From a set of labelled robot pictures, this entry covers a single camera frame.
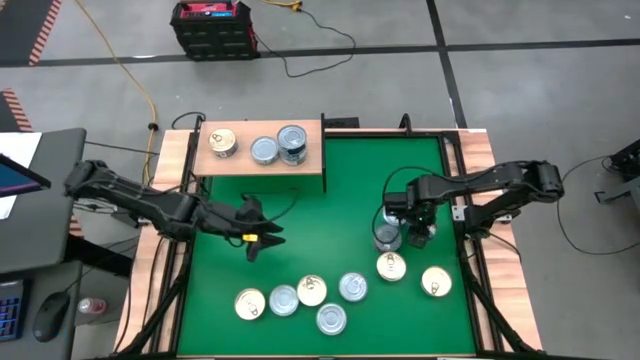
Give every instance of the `keyboard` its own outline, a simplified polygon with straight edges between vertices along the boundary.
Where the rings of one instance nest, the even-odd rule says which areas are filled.
[[[0,342],[22,336],[26,316],[27,282],[16,280],[0,283]]]

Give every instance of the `computer mouse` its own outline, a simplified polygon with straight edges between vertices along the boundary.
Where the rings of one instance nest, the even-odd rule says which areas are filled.
[[[71,297],[65,291],[49,295],[38,309],[33,322],[33,336],[39,342],[48,342],[58,335]]]

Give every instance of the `yellow extension cord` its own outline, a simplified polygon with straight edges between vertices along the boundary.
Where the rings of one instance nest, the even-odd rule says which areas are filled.
[[[269,4],[269,5],[288,7],[288,8],[291,8],[291,11],[293,11],[293,12],[298,12],[300,10],[300,8],[302,7],[302,1],[300,1],[300,0],[292,1],[292,2],[289,2],[289,3],[280,2],[280,1],[273,1],[273,0],[262,0],[262,2],[264,2],[266,4]]]
[[[98,34],[100,34],[100,37],[102,38],[102,40],[104,40],[104,43],[107,45],[107,48],[109,49],[109,53],[111,53],[111,57],[113,57],[113,61],[120,65],[120,67],[122,68],[122,70],[124,70],[125,73],[127,73],[127,75],[129,76],[129,78],[131,79],[131,81],[133,81],[134,84],[136,84],[136,87],[138,88],[138,90],[140,91],[140,93],[145,97],[145,99],[147,100],[147,103],[149,103],[149,107],[151,108],[151,123],[152,124],[158,124],[158,118],[157,118],[157,114],[156,114],[156,106],[153,103],[153,100],[151,99],[151,96],[149,95],[149,93],[144,89],[144,87],[138,82],[138,80],[136,80],[136,78],[133,76],[133,74],[131,74],[131,72],[129,71],[129,69],[127,69],[118,59],[118,57],[116,56],[115,52],[113,51],[113,48],[111,47],[111,43],[109,43],[109,40],[107,40],[107,37],[104,35],[104,33],[102,32],[102,30],[100,29],[100,27],[98,26],[98,24],[95,22],[95,20],[93,20],[93,17],[91,17],[91,14],[89,14],[89,12],[87,11],[87,9],[84,7],[84,5],[82,4],[82,2],[80,0],[75,0],[76,4],[78,4],[78,6],[80,7],[80,10],[82,10],[82,12],[85,14],[85,16],[87,17],[87,19],[89,19],[89,21],[91,22],[91,24],[93,25],[93,27],[96,29],[96,31],[98,32]],[[144,165],[144,176],[143,176],[143,182],[146,184],[147,182],[149,182],[149,179],[151,179],[151,174],[149,171],[150,165],[149,165],[149,159],[151,157],[151,154],[149,153],[153,147],[153,139],[155,136],[155,132],[156,130],[154,129],[149,129],[150,133],[149,133],[149,139],[147,140],[147,155],[146,155],[146,159],[145,159],[145,165]]]

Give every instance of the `green table surface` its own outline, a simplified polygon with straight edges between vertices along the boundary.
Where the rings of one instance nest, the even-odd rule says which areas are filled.
[[[327,193],[320,176],[221,177],[212,182],[212,198],[236,206],[243,192],[256,195],[265,216],[280,213],[299,191],[295,207],[276,223],[287,242],[261,252],[249,263],[243,249],[221,237],[198,234],[193,253],[178,354],[216,356],[332,356],[473,354],[473,335],[456,257],[453,222],[448,206],[438,210],[438,232],[424,249],[403,245],[398,251],[407,273],[387,282],[377,273],[380,253],[373,245],[371,220],[381,203],[389,173],[401,166],[419,165],[442,173],[439,145],[434,138],[326,140]],[[390,191],[402,191],[419,171],[400,172]],[[442,298],[420,287],[424,270],[446,269],[453,288]],[[343,300],[340,277],[363,274],[367,297],[358,303]],[[269,298],[273,288],[294,288],[308,274],[321,276],[328,287],[325,303],[341,305],[347,327],[327,336],[316,325],[319,307],[302,304],[291,316],[279,317],[267,304],[262,316],[241,320],[234,300],[245,288],[257,288]]]

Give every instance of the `gray floor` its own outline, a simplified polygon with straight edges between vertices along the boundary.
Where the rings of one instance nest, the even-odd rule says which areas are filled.
[[[122,56],[179,54],[168,25],[174,0],[85,0]],[[276,49],[348,47],[310,19],[257,0],[256,30]],[[428,45],[435,37],[424,1],[307,0],[323,24],[351,33],[360,45]],[[449,44],[640,38],[640,4],[610,0],[437,0]],[[44,59],[108,53],[71,0]],[[497,160],[547,159],[563,171],[615,152],[640,137],[640,47],[451,53],[469,127],[487,128]],[[291,59],[292,72],[338,58]],[[168,128],[182,112],[213,120],[359,116],[363,127],[396,126],[407,112],[419,127],[455,126],[437,54],[359,55],[331,71],[288,79],[279,59],[238,63],[159,63],[129,67]],[[149,110],[117,66],[0,69],[0,87],[15,90],[36,130],[72,126],[92,140],[143,148]],[[88,147],[138,179],[143,156]],[[579,246],[607,251],[640,238],[637,211],[626,201],[597,205],[593,191],[618,180],[598,162],[565,186],[561,211]],[[82,215],[98,243],[131,233],[109,218]],[[555,207],[531,205],[514,222],[540,335],[552,354],[640,358],[640,250],[588,256],[563,240]],[[116,323],[77,331],[74,358],[106,354]]]

